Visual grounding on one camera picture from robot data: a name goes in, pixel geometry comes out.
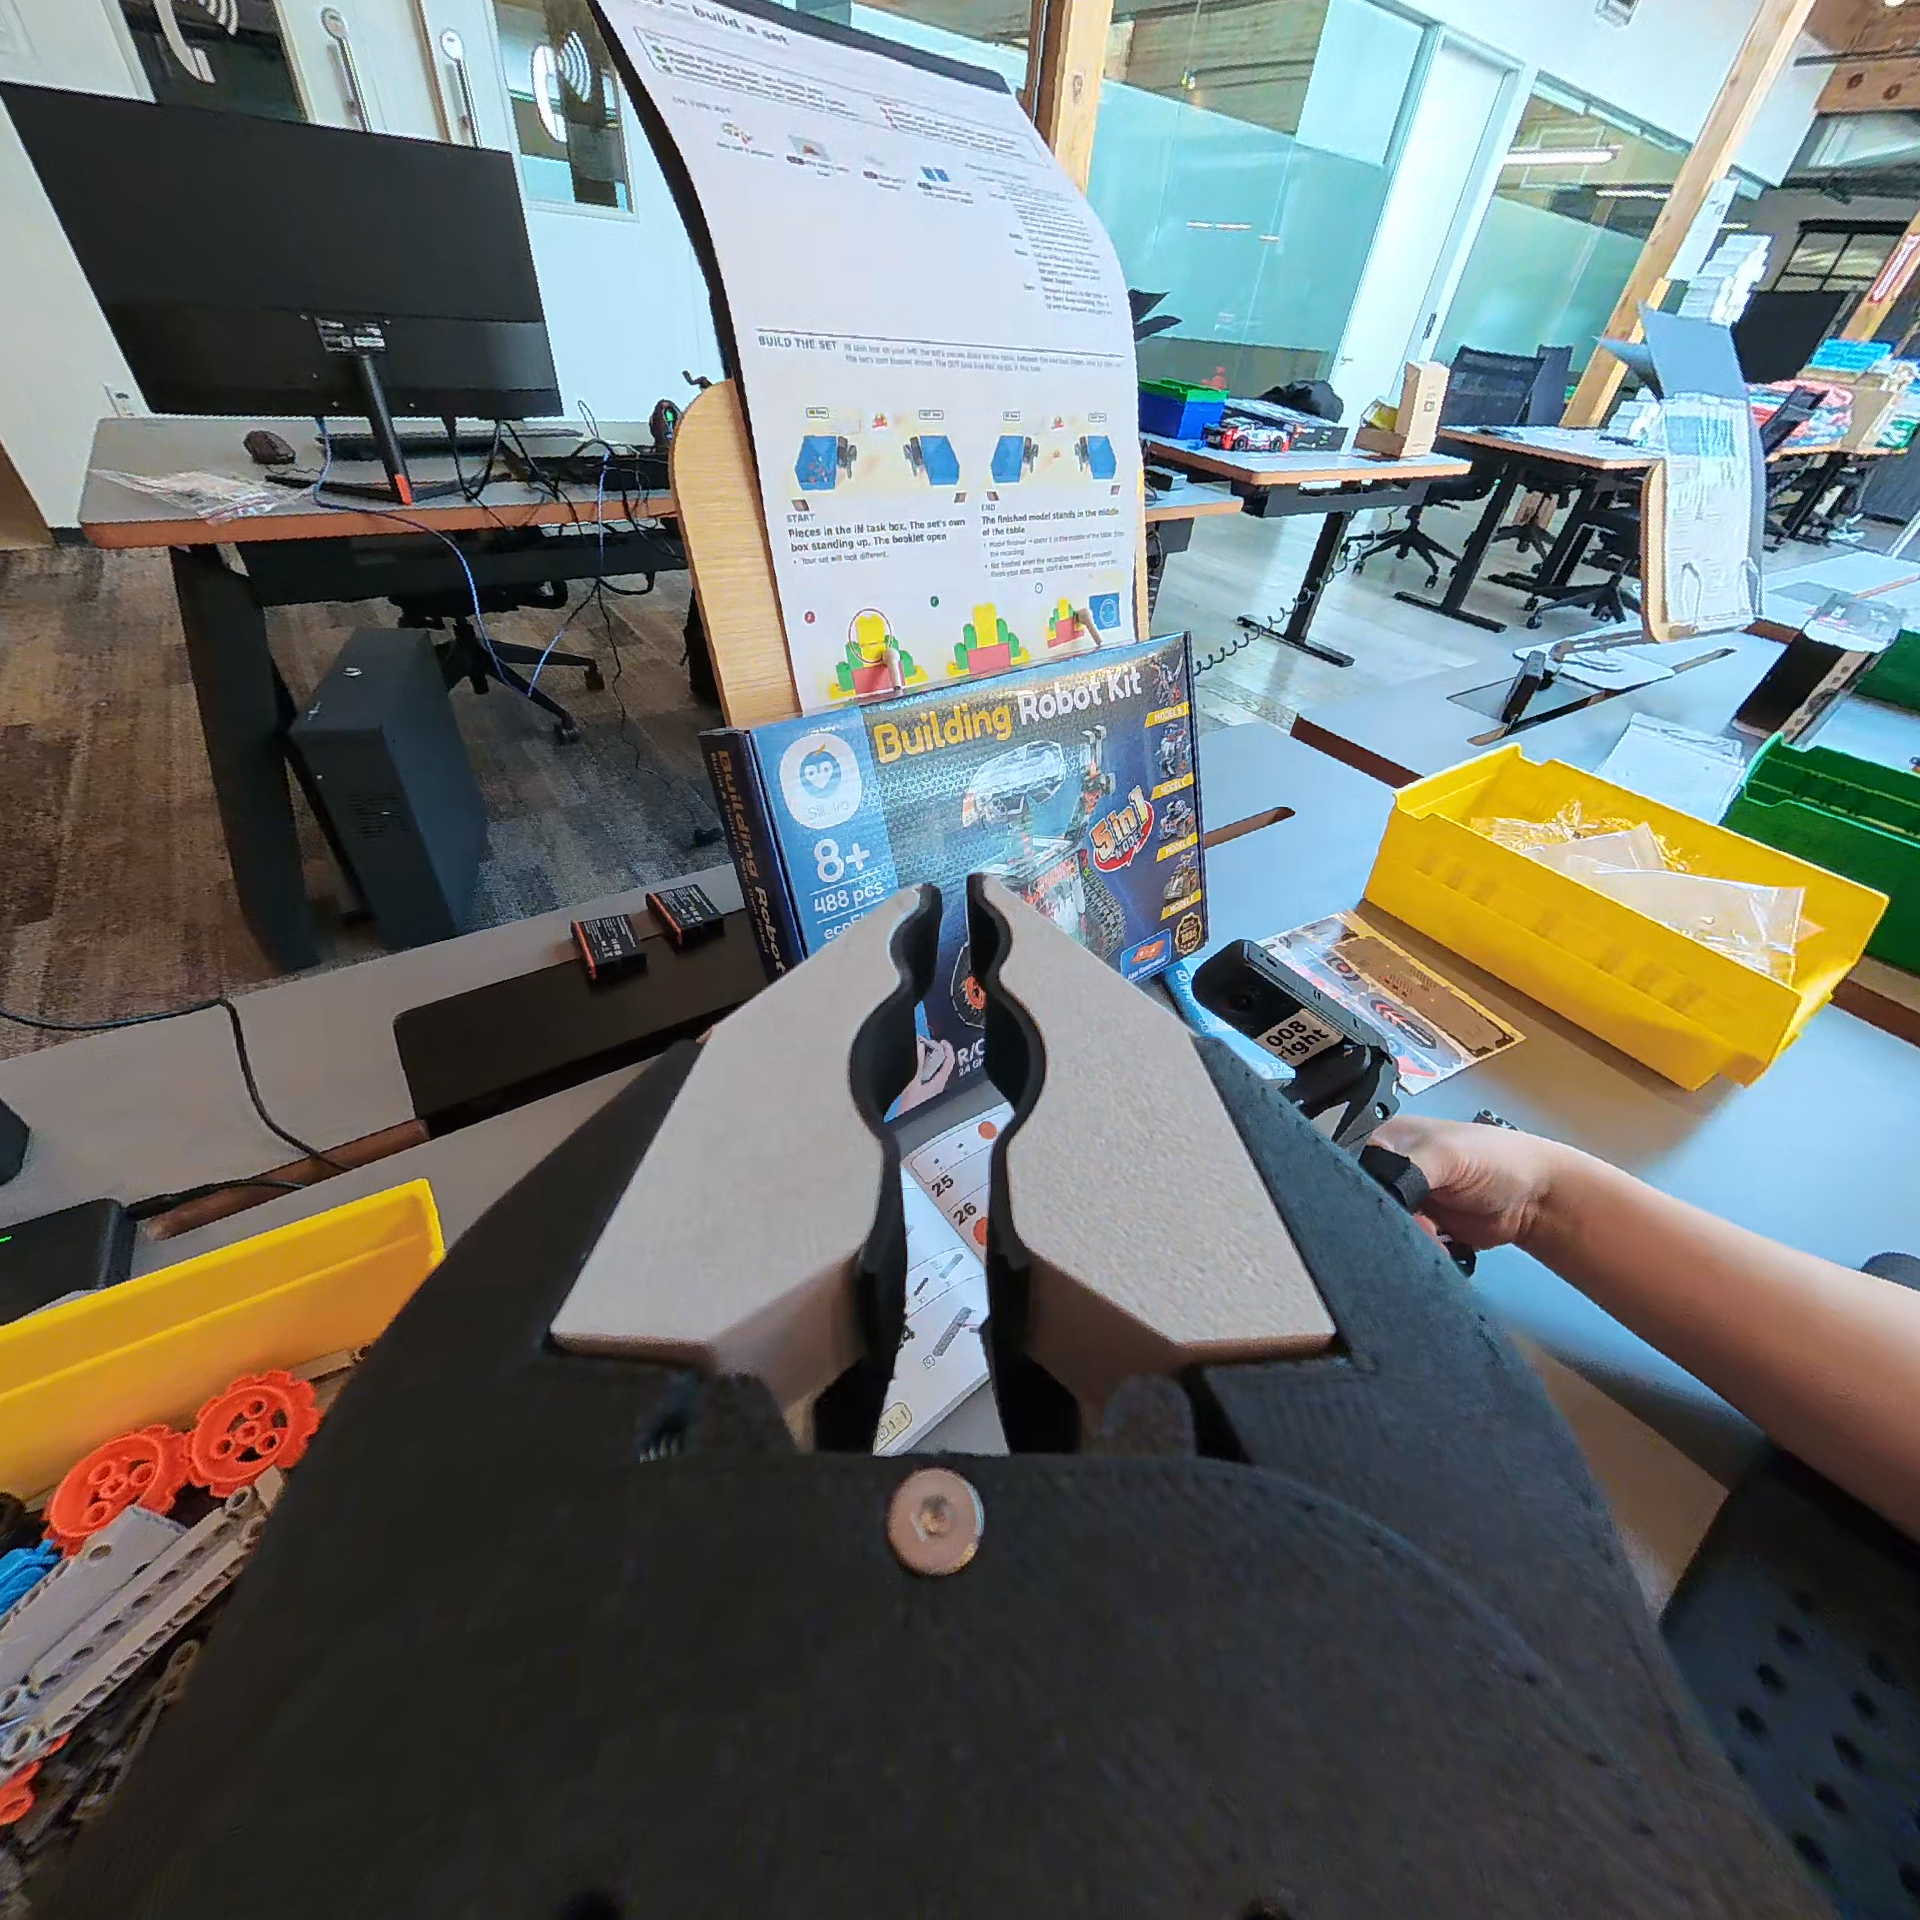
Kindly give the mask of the sticker sheet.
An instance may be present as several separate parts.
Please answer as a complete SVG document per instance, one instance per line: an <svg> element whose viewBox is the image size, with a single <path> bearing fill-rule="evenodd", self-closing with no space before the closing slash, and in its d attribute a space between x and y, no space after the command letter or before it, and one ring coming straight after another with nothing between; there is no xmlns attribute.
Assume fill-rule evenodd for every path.
<svg viewBox="0 0 1920 1920"><path fill-rule="evenodd" d="M1360 909L1266 933L1258 948L1374 1026L1408 1096L1525 1041L1512 1020L1435 971Z"/></svg>

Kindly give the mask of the person's right forearm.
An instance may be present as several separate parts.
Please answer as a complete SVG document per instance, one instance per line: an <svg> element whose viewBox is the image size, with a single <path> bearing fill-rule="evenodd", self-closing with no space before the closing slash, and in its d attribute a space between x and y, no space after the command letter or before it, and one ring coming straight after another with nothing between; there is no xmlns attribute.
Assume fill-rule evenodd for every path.
<svg viewBox="0 0 1920 1920"><path fill-rule="evenodd" d="M1521 1247L1917 1536L1917 1290L1784 1247L1558 1141Z"/></svg>

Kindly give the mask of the blue robot kit box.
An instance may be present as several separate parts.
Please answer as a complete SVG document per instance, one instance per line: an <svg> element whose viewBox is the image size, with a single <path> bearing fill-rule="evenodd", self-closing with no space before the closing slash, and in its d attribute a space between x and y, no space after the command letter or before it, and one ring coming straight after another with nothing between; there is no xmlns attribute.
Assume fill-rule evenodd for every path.
<svg viewBox="0 0 1920 1920"><path fill-rule="evenodd" d="M1127 978L1208 940L1188 636L701 733L772 976L901 887L945 902L901 1116L981 1076L968 878L997 875Z"/></svg>

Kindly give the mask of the small cardboard box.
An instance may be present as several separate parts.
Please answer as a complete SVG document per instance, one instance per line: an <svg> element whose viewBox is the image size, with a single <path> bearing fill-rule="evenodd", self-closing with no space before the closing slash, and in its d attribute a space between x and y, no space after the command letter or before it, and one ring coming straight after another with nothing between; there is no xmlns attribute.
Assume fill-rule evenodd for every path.
<svg viewBox="0 0 1920 1920"><path fill-rule="evenodd" d="M1416 459L1435 451L1451 366L1405 363L1399 402L1374 402L1355 425L1352 446L1389 459Z"/></svg>

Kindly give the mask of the clear plastic parts bags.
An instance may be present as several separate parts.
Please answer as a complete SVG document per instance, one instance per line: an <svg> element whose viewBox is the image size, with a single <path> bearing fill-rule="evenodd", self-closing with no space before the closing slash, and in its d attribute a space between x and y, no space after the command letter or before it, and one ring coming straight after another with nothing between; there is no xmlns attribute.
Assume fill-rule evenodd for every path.
<svg viewBox="0 0 1920 1920"><path fill-rule="evenodd" d="M1701 875L1646 818L1571 799L1547 818L1479 813L1468 829L1780 983L1822 933L1805 887Z"/></svg>

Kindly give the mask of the open instruction booklet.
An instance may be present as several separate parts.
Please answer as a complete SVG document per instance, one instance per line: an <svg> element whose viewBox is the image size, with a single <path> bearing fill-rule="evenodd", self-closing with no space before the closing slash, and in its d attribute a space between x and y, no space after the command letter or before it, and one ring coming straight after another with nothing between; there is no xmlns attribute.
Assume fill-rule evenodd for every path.
<svg viewBox="0 0 1920 1920"><path fill-rule="evenodd" d="M1014 1105L997 1099L901 1153L906 1327L874 1453L942 1447L937 1434L991 1388L991 1158Z"/></svg>

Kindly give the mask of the red toy car box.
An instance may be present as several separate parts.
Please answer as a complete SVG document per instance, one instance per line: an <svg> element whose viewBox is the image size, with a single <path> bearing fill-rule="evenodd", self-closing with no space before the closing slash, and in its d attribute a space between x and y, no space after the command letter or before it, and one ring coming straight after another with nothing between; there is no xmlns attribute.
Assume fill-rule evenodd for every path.
<svg viewBox="0 0 1920 1920"><path fill-rule="evenodd" d="M1202 427L1202 445L1249 452L1341 451L1347 436L1339 420L1245 397L1228 397L1223 415Z"/></svg>

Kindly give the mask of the orange toothed wheel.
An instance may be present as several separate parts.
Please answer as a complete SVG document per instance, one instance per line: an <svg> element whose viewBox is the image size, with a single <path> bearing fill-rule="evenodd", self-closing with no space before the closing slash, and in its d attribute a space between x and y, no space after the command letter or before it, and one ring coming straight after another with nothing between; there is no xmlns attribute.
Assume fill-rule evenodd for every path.
<svg viewBox="0 0 1920 1920"><path fill-rule="evenodd" d="M187 1434L187 1482L229 1499L260 1471L302 1462L316 1428L311 1381L285 1368L234 1377L199 1407Z"/></svg>
<svg viewBox="0 0 1920 1920"><path fill-rule="evenodd" d="M103 1534L129 1507L171 1516L190 1476L190 1436L150 1422L119 1434L85 1453L43 1507L43 1532L67 1556Z"/></svg>

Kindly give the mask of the wooden support post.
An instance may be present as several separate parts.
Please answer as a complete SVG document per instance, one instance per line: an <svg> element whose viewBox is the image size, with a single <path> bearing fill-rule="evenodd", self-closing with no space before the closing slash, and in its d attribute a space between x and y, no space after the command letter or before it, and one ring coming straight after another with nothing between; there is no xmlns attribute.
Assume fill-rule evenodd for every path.
<svg viewBox="0 0 1920 1920"><path fill-rule="evenodd" d="M1078 188L1091 181L1114 4L1030 7L1030 118Z"/></svg>
<svg viewBox="0 0 1920 1920"><path fill-rule="evenodd" d="M1805 30L1811 8L1815 4L1757 4L1736 58L1718 89L1714 107L1709 110L1691 154L1677 165L1668 201L1658 213L1640 262L1634 265L1621 301L1601 328L1601 342L1590 352L1560 425L1590 427L1610 417L1627 366L1621 352L1607 346L1607 340L1644 340L1644 314L1657 311L1668 294L1681 245L1691 239L1691 227L1712 201L1714 186L1734 165L1734 157L1741 154L1741 143L1778 78L1790 64L1795 40Z"/></svg>

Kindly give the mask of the black computer monitor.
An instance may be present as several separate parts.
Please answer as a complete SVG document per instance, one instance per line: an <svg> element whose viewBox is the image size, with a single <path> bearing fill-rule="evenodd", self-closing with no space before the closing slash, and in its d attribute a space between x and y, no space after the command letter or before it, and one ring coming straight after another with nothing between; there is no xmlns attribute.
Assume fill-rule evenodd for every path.
<svg viewBox="0 0 1920 1920"><path fill-rule="evenodd" d="M561 415L512 157L221 107L2 84L2 104L147 402L366 417L383 482L436 499L395 415Z"/></svg>

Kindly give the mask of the pile of building pieces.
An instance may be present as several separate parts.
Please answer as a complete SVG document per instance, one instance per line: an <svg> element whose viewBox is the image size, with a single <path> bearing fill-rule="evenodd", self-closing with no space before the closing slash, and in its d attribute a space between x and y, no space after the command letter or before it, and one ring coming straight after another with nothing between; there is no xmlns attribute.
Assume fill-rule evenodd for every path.
<svg viewBox="0 0 1920 1920"><path fill-rule="evenodd" d="M325 1413L359 1361L363 1348L346 1348L290 1374L313 1384ZM2 1691L2 1916L27 1909L28 1884L108 1807L187 1688L289 1469L229 1499L187 1482L168 1516L187 1534Z"/></svg>

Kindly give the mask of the wooden top office table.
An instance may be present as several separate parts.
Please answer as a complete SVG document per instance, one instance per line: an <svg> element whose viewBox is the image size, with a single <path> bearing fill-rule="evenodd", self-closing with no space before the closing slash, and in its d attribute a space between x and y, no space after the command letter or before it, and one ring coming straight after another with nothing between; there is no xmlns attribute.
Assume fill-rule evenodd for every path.
<svg viewBox="0 0 1920 1920"><path fill-rule="evenodd" d="M1228 482L1249 515L1315 515L1324 533L1313 545L1310 569L1293 596L1288 621L1276 626L1266 616L1238 616L1245 636L1273 641L1310 659L1331 663L1339 669L1355 667L1341 650L1331 650L1310 636L1310 624L1320 609L1326 584L1336 572L1336 559L1347 545L1349 521L1363 509L1399 509L1420 507L1428 490L1439 478L1466 477L1468 459L1451 452L1360 452L1360 451L1217 451L1208 445L1142 436L1150 459L1177 465L1188 477L1208 477Z"/></svg>
<svg viewBox="0 0 1920 1920"><path fill-rule="evenodd" d="M1640 600L1621 584L1621 572L1605 580L1577 584L1571 572L1582 565L1595 533L1601 502L1628 490L1640 499L1646 474L1658 474L1662 451L1644 445L1612 445L1595 427L1547 427L1547 425L1443 425L1436 429L1439 451L1472 451L1468 477L1489 477L1492 494L1485 509L1453 565L1453 576L1439 596L1400 595L1443 616L1464 621L1485 632L1500 632L1501 621L1466 609L1466 595L1475 584L1483 561L1495 543L1510 502L1540 487L1558 494L1575 490L1571 525L1558 535L1539 575L1515 580L1528 595L1528 624L1539 624L1547 607L1595 609L1605 621L1623 621L1640 609Z"/></svg>

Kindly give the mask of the black keyboard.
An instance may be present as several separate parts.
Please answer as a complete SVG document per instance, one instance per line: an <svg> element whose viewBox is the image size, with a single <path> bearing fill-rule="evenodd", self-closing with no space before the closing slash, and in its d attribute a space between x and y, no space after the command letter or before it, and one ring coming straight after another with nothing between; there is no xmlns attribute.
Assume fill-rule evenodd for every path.
<svg viewBox="0 0 1920 1920"><path fill-rule="evenodd" d="M332 452L348 462L379 462L379 445L369 425L332 420L326 427ZM557 457L584 445L584 429L568 420L453 420L453 433L443 420L399 420L399 451L404 459L483 459L494 446L508 452L515 446L537 457Z"/></svg>

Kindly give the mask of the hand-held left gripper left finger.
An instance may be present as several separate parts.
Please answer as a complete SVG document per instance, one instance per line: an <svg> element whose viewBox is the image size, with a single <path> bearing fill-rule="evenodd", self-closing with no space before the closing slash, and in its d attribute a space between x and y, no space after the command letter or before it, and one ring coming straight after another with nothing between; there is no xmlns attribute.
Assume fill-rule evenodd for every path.
<svg viewBox="0 0 1920 1920"><path fill-rule="evenodd" d="M873 1443L906 1327L889 1105L919 1075L942 892L901 887L731 1013L551 1318L576 1355L760 1377Z"/></svg>

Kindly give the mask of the person's right hand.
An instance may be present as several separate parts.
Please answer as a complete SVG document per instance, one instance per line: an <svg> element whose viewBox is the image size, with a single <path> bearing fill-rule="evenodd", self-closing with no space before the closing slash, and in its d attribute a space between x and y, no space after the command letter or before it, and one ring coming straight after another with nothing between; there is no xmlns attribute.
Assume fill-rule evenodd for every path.
<svg viewBox="0 0 1920 1920"><path fill-rule="evenodd" d="M1554 1138L1435 1116L1396 1116L1372 1141L1425 1176L1416 1219L1428 1232L1472 1249L1545 1249L1554 1196L1582 1158Z"/></svg>

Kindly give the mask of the long grey frame piece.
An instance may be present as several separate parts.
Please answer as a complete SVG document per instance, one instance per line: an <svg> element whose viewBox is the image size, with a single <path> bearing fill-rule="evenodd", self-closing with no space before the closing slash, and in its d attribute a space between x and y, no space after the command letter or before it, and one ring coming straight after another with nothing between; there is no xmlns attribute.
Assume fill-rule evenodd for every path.
<svg viewBox="0 0 1920 1920"><path fill-rule="evenodd" d="M181 1521L142 1505L124 1507L112 1524L89 1534L2 1615L2 1691L27 1685L43 1655L182 1534Z"/></svg>

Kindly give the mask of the instruction poster on stand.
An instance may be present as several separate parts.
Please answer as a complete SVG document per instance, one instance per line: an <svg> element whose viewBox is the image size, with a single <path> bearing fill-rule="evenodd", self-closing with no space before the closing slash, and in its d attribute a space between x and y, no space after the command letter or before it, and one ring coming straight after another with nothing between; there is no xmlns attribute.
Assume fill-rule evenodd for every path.
<svg viewBox="0 0 1920 1920"><path fill-rule="evenodd" d="M597 4L709 265L802 712L1135 636L1116 252L1005 78L772 4Z"/></svg>

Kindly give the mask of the clear plastic bag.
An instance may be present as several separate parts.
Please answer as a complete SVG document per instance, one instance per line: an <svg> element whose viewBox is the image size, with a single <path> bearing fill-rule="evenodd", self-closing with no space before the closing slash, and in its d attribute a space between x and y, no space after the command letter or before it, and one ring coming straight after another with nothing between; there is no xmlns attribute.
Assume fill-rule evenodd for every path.
<svg viewBox="0 0 1920 1920"><path fill-rule="evenodd" d="M231 521L264 515L282 502L272 487L207 471L129 474L116 465L93 465L85 478L93 490L116 487L122 494L155 499L157 518Z"/></svg>

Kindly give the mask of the dark computer tower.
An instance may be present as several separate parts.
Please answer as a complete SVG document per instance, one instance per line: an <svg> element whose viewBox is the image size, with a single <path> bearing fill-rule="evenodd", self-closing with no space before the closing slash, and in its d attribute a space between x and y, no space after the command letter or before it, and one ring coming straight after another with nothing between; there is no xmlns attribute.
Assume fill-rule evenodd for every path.
<svg viewBox="0 0 1920 1920"><path fill-rule="evenodd" d="M475 919L486 805L429 632L352 632L290 747L388 948L452 940Z"/></svg>

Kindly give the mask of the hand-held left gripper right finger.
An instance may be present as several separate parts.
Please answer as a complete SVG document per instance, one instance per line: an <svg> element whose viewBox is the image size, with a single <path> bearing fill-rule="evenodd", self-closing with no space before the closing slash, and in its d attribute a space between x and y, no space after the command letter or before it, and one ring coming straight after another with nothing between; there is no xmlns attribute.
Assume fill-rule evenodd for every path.
<svg viewBox="0 0 1920 1920"><path fill-rule="evenodd" d="M1188 1029L994 875L968 883L1010 1447L1078 1447L1129 1377L1302 1361L1336 1318Z"/></svg>

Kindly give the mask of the black desk mat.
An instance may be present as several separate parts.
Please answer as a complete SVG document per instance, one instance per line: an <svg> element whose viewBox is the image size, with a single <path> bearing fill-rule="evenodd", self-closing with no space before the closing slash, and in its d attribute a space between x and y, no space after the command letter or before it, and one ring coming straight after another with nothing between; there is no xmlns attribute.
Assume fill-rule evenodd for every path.
<svg viewBox="0 0 1920 1920"><path fill-rule="evenodd" d="M639 938L639 966L592 983L571 955L395 1015L416 1116L431 1136L508 1112L707 1032L764 990L746 915L701 944Z"/></svg>

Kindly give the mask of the wooden table black frame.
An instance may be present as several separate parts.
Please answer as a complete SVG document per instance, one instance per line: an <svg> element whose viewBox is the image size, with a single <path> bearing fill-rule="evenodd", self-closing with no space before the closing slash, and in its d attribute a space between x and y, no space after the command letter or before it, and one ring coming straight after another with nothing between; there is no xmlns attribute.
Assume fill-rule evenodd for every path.
<svg viewBox="0 0 1920 1920"><path fill-rule="evenodd" d="M245 926L282 971L325 958L304 799L346 906L387 944L469 930L486 805L462 717L499 684L498 712L581 766L566 673L639 695L615 657L628 609L666 616L666 695L682 702L696 621L677 515L616 487L515 477L379 509L316 494L302 462L256 462L247 436L229 417L105 417L81 490L95 548L171 561Z"/></svg>

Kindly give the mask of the yellow parts bin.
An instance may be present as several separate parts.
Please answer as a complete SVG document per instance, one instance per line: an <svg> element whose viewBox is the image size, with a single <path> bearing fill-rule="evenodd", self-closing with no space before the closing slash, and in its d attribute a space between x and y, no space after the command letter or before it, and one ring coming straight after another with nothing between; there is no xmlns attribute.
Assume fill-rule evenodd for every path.
<svg viewBox="0 0 1920 1920"><path fill-rule="evenodd" d="M229 1381L369 1348L443 1257L431 1182L404 1182L39 1309L2 1333L2 1524L105 1438L187 1428Z"/></svg>
<svg viewBox="0 0 1920 1920"><path fill-rule="evenodd" d="M1689 875L1800 887L1811 933L1790 976L1714 954L1475 829L1545 821L1571 802L1588 818L1646 821ZM1768 1075L1832 1002L1888 909L1885 892L1564 759L1528 759L1521 747L1405 782L1366 902L1686 1090L1718 1075L1736 1085Z"/></svg>

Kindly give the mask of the black power adapter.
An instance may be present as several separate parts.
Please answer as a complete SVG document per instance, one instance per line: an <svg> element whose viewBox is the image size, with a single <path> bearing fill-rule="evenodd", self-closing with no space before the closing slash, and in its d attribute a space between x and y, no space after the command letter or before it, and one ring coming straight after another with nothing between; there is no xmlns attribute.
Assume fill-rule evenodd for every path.
<svg viewBox="0 0 1920 1920"><path fill-rule="evenodd" d="M136 1220L116 1199L2 1225L2 1325L132 1277Z"/></svg>

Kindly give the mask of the wooden stand with paper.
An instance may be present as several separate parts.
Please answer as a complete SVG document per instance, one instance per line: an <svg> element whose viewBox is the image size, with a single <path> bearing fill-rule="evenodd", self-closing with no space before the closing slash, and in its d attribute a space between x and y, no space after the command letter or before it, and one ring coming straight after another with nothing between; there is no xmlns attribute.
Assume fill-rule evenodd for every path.
<svg viewBox="0 0 1920 1920"><path fill-rule="evenodd" d="M1741 632L1765 600L1765 446L1730 328L1640 305L1644 340L1601 346L1658 397L1644 487L1644 631L1657 644Z"/></svg>

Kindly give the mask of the black office chair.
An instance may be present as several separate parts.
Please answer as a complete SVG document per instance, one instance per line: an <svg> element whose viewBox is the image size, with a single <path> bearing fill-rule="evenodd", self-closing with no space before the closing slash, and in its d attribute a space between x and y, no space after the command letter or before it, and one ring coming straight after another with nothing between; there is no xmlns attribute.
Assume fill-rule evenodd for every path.
<svg viewBox="0 0 1920 1920"><path fill-rule="evenodd" d="M538 684L543 669L577 669L584 673L584 684L592 692L601 692L601 663L596 657L577 657L561 647L568 621L561 621L556 636L543 641L538 647L503 641L486 631L486 612L566 609L568 600L571 588L561 580L512 580L479 588L478 595L475 588L395 595L388 605L399 612L399 626L452 632L449 641L436 644L442 678L449 690L456 683L469 683L475 692L505 684L529 706L543 708L551 717L556 741L568 747L581 741L581 723L551 692Z"/></svg>

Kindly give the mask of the green parts bin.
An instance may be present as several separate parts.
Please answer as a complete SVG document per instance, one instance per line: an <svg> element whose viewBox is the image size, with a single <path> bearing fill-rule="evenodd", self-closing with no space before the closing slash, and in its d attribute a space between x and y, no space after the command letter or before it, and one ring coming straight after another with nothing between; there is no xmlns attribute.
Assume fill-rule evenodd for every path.
<svg viewBox="0 0 1920 1920"><path fill-rule="evenodd" d="M1721 825L1888 899L1867 954L1917 971L1917 769L1811 744L1885 647L1822 624L1795 632L1734 712L1761 747Z"/></svg>

